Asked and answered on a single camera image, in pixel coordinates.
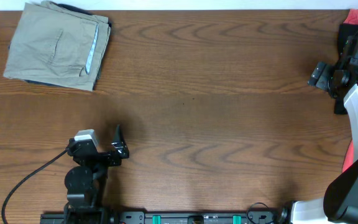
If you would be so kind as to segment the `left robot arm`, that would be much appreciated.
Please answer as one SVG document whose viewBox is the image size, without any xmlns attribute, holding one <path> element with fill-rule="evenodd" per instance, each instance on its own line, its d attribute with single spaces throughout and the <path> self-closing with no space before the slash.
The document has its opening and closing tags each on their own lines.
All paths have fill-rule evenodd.
<svg viewBox="0 0 358 224">
<path fill-rule="evenodd" d="M 120 126 L 111 143 L 113 150 L 98 152 L 98 144 L 95 130 L 86 129 L 78 131 L 66 147 L 67 154 L 78 164 L 65 176 L 68 204 L 76 212 L 109 211 L 102 203 L 108 169 L 120 166 L 130 155 Z"/>
</svg>

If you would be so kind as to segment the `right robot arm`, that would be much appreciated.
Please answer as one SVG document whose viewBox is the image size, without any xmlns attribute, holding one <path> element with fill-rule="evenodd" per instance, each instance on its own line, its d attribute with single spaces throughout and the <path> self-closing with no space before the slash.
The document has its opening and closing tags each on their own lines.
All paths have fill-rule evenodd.
<svg viewBox="0 0 358 224">
<path fill-rule="evenodd" d="M 353 149 L 350 163 L 327 187 L 324 197 L 298 201 L 288 209 L 288 222 L 358 223 L 358 35 L 350 36 L 335 65 L 318 63 L 308 84 L 334 98 L 334 112 L 347 114 Z"/>
</svg>

